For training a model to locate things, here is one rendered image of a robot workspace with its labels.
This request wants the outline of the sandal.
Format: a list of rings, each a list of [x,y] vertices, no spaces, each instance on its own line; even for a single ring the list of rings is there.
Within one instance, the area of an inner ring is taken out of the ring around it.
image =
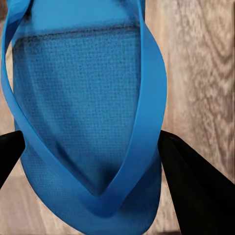
[[[167,98],[145,0],[7,0],[7,7],[0,80],[23,133],[31,187],[85,235],[143,235],[160,203]]]

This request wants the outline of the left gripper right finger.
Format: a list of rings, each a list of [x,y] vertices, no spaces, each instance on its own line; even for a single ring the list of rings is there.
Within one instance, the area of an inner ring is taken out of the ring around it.
[[[235,235],[235,184],[175,134],[158,150],[182,235]]]

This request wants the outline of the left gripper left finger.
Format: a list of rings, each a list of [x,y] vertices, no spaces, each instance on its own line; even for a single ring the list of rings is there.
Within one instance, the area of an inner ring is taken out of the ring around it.
[[[24,136],[21,130],[0,136],[0,188],[25,150]]]

